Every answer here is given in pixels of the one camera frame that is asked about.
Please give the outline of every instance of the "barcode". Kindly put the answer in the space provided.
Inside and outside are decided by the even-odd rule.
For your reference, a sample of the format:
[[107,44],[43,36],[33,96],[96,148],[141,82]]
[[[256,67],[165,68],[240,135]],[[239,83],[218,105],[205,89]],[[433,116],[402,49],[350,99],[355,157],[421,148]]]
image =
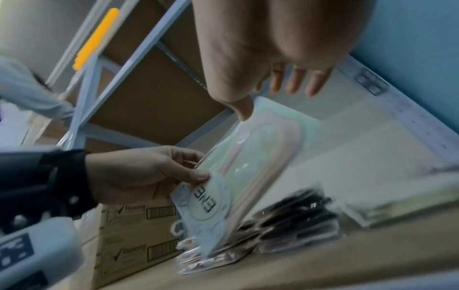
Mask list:
[[150,207],[147,208],[147,219],[175,215],[175,206]]
[[148,262],[174,253],[175,251],[177,251],[177,243],[178,239],[175,239],[156,246],[148,247]]

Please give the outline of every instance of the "fingernail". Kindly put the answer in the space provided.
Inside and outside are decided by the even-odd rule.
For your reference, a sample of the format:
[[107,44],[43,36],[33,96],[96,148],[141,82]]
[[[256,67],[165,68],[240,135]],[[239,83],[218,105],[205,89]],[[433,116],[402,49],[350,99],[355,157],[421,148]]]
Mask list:
[[209,172],[205,171],[205,170],[196,170],[196,173],[197,173],[197,177],[198,179],[201,179],[201,180],[205,180],[207,178],[209,178]]

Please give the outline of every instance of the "black sleeve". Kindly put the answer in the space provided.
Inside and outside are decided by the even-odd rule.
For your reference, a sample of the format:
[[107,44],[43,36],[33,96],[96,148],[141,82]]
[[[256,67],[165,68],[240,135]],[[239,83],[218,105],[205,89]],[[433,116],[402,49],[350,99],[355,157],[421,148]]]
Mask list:
[[96,207],[85,157],[83,150],[0,153],[0,226],[18,215],[30,226],[44,212],[75,217]]

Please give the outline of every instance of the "ruler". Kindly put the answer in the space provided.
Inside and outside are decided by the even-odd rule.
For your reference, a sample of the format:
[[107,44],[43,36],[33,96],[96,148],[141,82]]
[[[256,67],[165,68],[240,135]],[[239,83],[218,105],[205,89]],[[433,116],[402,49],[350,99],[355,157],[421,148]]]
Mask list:
[[337,69],[444,161],[459,161],[459,135],[415,101],[348,56]]

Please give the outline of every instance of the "circular label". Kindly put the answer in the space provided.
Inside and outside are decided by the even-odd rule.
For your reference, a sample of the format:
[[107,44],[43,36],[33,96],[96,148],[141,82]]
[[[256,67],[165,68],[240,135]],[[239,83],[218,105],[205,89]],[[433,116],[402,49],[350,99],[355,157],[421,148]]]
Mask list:
[[222,204],[222,189],[212,179],[192,188],[188,199],[190,215],[198,221],[205,221],[219,212]]

